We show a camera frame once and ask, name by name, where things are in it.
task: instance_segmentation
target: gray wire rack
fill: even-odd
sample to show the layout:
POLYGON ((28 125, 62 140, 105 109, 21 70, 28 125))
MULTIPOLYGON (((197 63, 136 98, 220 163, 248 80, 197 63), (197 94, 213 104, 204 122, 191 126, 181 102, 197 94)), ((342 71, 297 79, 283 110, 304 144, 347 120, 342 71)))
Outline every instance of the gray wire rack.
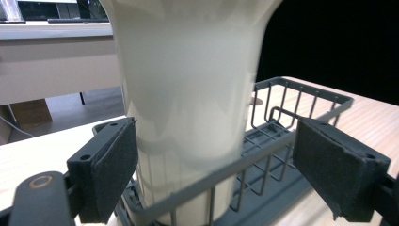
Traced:
POLYGON ((176 209, 202 192, 209 192, 209 225, 269 225, 311 190, 292 163, 298 117, 336 125, 353 99, 282 77, 255 84, 255 102, 249 112, 241 158, 179 192, 144 208, 135 180, 126 187, 115 213, 124 226, 161 225, 157 218, 169 213, 176 225, 176 209), (215 186, 236 175, 229 210, 213 221, 215 186))

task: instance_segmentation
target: black bracket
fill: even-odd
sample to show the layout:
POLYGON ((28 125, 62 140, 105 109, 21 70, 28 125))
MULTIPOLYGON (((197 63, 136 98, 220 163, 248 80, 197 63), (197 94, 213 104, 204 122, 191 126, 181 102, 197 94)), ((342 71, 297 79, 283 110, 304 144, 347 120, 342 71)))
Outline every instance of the black bracket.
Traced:
POLYGON ((387 156, 328 123, 302 118, 293 158, 334 218, 370 222, 376 210, 389 225, 399 225, 399 182, 387 174, 387 156))
POLYGON ((19 184, 0 225, 106 223, 138 161, 135 120, 112 121, 68 161, 68 172, 47 171, 19 184))

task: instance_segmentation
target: white cup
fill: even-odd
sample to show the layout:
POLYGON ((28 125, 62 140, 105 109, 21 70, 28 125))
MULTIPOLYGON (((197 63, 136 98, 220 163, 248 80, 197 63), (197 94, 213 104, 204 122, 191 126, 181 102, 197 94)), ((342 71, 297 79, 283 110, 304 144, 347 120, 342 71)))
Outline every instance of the white cup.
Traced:
MULTIPOLYGON (((137 176, 150 206, 240 156, 266 24, 281 0, 101 0, 112 24, 137 176)), ((215 189, 215 219, 234 177, 215 189)), ((209 192, 177 209, 208 222, 209 192)), ((170 224, 169 215, 158 219, 170 224)))

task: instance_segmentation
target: dark background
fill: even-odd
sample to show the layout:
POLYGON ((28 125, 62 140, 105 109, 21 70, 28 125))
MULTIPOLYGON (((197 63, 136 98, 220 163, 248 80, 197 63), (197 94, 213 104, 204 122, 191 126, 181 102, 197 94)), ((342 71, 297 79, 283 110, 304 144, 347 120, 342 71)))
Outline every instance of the dark background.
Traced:
POLYGON ((257 81, 292 76, 399 105, 399 1, 283 0, 257 81))

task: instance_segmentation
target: wooden table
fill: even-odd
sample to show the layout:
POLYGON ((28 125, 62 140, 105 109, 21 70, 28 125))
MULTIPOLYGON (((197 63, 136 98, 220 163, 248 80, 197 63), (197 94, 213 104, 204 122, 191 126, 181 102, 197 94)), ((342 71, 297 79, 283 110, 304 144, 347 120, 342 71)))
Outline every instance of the wooden table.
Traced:
MULTIPOLYGON (((295 78, 289 79, 307 83, 295 78)), ((396 178, 399 172, 399 142, 396 140, 399 138, 399 106, 308 84, 354 98, 355 102, 342 114, 337 127, 389 157, 389 174, 396 178)), ((12 205, 15 188, 27 177, 48 170, 65 172, 66 160, 93 137, 91 128, 102 122, 0 146, 0 210, 12 205)), ((344 218, 334 221, 327 205, 312 191, 277 220, 275 225, 378 225, 380 220, 381 216, 375 214, 373 221, 368 224, 347 223, 344 218)), ((110 219, 108 225, 117 225, 115 217, 110 219)))

